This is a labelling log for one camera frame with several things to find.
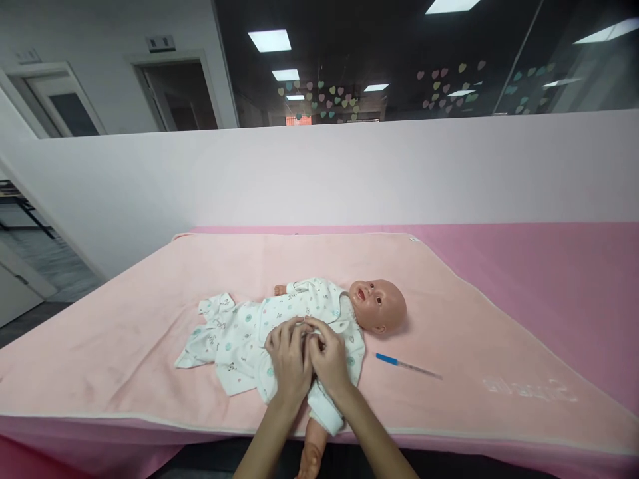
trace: baby doll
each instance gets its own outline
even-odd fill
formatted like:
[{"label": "baby doll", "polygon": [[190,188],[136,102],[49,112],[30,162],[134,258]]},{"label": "baby doll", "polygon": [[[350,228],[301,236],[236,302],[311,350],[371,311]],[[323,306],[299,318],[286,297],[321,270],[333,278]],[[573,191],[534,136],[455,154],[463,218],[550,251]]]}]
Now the baby doll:
[{"label": "baby doll", "polygon": [[[268,402],[277,392],[272,362],[264,348],[268,333],[295,316],[312,316],[327,323],[345,341],[349,377],[356,386],[365,352],[362,329],[384,334],[406,317],[406,302],[389,281],[356,281],[348,291],[322,278],[275,286],[275,297],[261,303],[235,304],[228,293],[200,302],[206,324],[196,328],[175,362],[189,368],[215,362],[229,396],[257,388]],[[315,478],[320,470],[328,434],[335,435],[343,419],[316,379],[308,392],[311,408],[300,473]]]}]

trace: doll leg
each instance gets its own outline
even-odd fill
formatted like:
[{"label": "doll leg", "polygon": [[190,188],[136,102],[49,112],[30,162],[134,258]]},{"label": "doll leg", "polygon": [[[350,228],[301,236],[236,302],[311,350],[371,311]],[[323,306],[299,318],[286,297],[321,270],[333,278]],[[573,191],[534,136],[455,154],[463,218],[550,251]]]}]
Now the doll leg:
[{"label": "doll leg", "polygon": [[316,420],[309,418],[298,479],[315,479],[318,476],[327,441],[328,432]]}]

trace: pink table cover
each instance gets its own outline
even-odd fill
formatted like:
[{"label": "pink table cover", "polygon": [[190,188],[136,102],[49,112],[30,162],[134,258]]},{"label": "pink table cover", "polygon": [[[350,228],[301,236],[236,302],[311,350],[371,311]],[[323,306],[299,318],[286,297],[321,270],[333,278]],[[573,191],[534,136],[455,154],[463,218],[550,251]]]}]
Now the pink table cover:
[{"label": "pink table cover", "polygon": [[[411,232],[428,244],[458,275],[477,286],[493,303],[524,325],[579,373],[630,410],[637,411],[637,371],[632,366],[638,364],[638,353],[632,346],[638,338],[638,330],[636,322],[631,321],[637,306],[632,292],[636,291],[639,282],[636,261],[632,261],[637,257],[639,244],[637,224],[214,229],[215,232],[257,230],[281,234]],[[28,427],[25,426],[28,421],[21,419],[21,423],[16,425],[15,420],[2,418],[3,432],[12,430],[12,437],[19,440],[20,433]],[[33,427],[36,428],[44,420],[32,421],[35,421]],[[67,420],[48,421],[51,421],[50,430],[64,431],[57,435],[58,439],[64,438],[71,443],[89,436],[97,441],[97,437],[101,436],[101,446],[109,444],[111,450],[119,439],[130,437],[132,430],[141,436],[144,436],[144,431],[153,431],[154,440],[147,435],[146,442],[142,440],[138,449],[129,448],[130,460],[126,470],[136,470],[139,476],[161,466],[179,449],[179,444],[220,437],[175,431],[166,426],[158,430],[157,424],[135,420],[114,423],[112,429],[106,429],[105,422],[98,422],[95,430],[100,432],[97,434],[87,432],[87,426],[92,425],[90,420],[71,421],[75,430],[69,427]],[[52,437],[43,440],[51,442]],[[517,444],[439,438],[432,438],[428,443],[411,444],[410,438],[398,437],[398,440],[405,446],[490,454],[542,469],[547,465],[538,463],[530,448],[521,449]],[[98,442],[87,447],[95,447]],[[60,444],[59,452],[69,453],[68,444],[65,445],[65,441],[60,441]],[[556,447],[554,451],[567,454],[561,449]],[[548,451],[540,456],[547,461]],[[593,464],[609,466],[613,462],[614,468],[621,474],[634,464],[628,459],[591,456]],[[107,448],[105,462],[108,461]],[[556,464],[554,467],[551,472],[568,474]]]}]

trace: glass window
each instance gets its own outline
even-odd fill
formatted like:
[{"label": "glass window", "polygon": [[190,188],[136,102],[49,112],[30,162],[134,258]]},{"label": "glass window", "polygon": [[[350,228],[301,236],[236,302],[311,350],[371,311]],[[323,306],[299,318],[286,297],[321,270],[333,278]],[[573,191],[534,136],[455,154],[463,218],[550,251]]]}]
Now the glass window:
[{"label": "glass window", "polygon": [[75,93],[52,95],[53,106],[73,136],[95,136],[98,131]]},{"label": "glass window", "polygon": [[[597,3],[478,0],[439,13],[429,10],[447,2],[216,6],[240,126],[252,127],[634,108],[637,31],[574,44],[636,14]],[[605,78],[586,75],[604,59]],[[585,83],[567,82],[586,76],[598,94],[581,98]]]}]

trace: door frame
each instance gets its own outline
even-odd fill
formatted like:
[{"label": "door frame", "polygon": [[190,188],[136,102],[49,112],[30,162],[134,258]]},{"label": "door frame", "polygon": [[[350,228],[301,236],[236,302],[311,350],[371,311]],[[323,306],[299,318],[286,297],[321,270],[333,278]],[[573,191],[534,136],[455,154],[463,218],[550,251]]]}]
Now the door frame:
[{"label": "door frame", "polygon": [[31,130],[35,133],[37,138],[51,138],[51,135],[46,131],[41,121],[33,113],[22,94],[13,84],[11,78],[17,80],[25,80],[31,77],[47,77],[55,74],[66,74],[75,87],[76,94],[85,110],[89,114],[89,118],[93,122],[95,129],[100,135],[107,134],[107,130],[100,121],[98,114],[95,112],[91,101],[82,88],[82,85],[75,76],[71,65],[67,61],[51,62],[51,63],[33,63],[32,65],[20,65],[19,67],[10,69],[0,69],[0,87],[5,91],[5,94],[9,97],[9,100],[18,110],[18,113],[25,119]]},{"label": "door frame", "polygon": [[211,100],[211,106],[213,107],[213,113],[215,114],[215,121],[218,125],[218,129],[221,130],[226,128],[224,126],[222,120],[222,114],[220,112],[220,107],[218,106],[218,101],[215,97],[215,91],[213,89],[213,81],[211,79],[211,72],[208,67],[208,62],[206,61],[206,53],[203,49],[194,49],[194,50],[181,50],[181,51],[170,51],[170,52],[159,52],[159,53],[134,53],[124,56],[124,60],[131,65],[133,69],[133,73],[138,79],[138,84],[142,89],[142,93],[148,103],[149,110],[153,115],[153,119],[155,119],[155,123],[157,123],[160,131],[167,131],[164,126],[164,121],[160,116],[160,112],[155,105],[155,101],[148,91],[146,86],[146,79],[144,77],[144,73],[142,71],[142,67],[153,67],[159,66],[163,63],[178,63],[180,61],[199,61],[200,66],[202,67],[202,72],[204,73],[204,80],[206,81],[206,89],[208,90],[208,96]]}]

